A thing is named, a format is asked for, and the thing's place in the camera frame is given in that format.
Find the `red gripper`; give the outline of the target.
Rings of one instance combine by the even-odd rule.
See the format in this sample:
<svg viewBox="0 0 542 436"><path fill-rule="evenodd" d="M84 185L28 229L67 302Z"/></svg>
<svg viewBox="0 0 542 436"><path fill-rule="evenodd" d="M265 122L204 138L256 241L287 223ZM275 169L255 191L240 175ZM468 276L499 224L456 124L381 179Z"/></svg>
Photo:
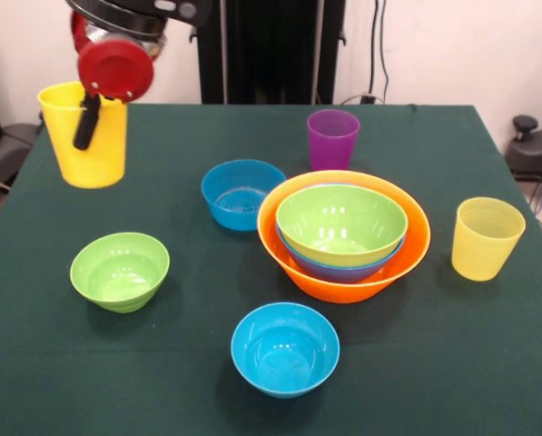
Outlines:
<svg viewBox="0 0 542 436"><path fill-rule="evenodd" d="M142 97L154 78L155 42L102 29L73 12L71 31L77 70L85 90L74 132L74 148L85 151L93 140L101 98L129 103Z"/></svg>

